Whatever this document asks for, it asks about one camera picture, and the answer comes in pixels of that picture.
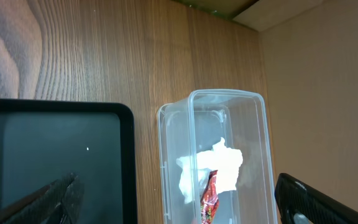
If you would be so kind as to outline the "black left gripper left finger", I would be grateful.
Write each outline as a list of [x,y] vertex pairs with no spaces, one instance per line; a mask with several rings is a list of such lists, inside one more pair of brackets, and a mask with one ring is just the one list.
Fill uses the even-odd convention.
[[0,224],[76,224],[84,194],[84,183],[69,173],[2,209]]

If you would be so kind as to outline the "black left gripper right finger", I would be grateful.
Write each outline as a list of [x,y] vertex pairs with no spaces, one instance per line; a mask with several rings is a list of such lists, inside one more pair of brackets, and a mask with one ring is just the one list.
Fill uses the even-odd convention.
[[286,173],[278,176],[275,200],[283,224],[358,224],[357,211]]

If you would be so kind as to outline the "red snack wrapper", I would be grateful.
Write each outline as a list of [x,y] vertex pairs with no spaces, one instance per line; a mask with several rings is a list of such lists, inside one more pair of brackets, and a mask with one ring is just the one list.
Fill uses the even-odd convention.
[[219,207],[219,198],[216,191],[217,173],[216,170],[209,173],[208,183],[200,200],[202,224],[212,224]]

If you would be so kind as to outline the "white napkin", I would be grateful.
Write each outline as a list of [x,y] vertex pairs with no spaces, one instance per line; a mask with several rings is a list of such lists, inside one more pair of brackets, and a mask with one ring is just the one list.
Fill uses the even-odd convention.
[[[206,188],[209,173],[217,172],[216,193],[236,190],[239,168],[243,163],[242,152],[239,149],[226,147],[226,141],[221,138],[213,144],[212,149],[196,154],[197,186],[201,195]],[[188,204],[195,199],[191,176],[190,156],[183,156],[176,159],[177,165],[182,169],[179,189],[184,196],[184,203]]]

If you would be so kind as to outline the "black tray bin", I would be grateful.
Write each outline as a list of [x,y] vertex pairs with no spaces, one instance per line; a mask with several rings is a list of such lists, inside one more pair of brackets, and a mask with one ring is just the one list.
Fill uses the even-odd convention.
[[137,223],[134,137],[120,103],[0,99],[0,211],[75,173],[77,223]]

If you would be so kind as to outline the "clear plastic bin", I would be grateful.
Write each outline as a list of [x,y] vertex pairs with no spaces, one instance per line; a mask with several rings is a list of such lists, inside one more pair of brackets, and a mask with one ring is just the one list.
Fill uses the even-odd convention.
[[265,102],[260,94],[196,90],[157,113],[165,223],[200,223],[209,169],[198,154],[214,146],[240,150],[236,188],[219,194],[214,223],[276,223]]

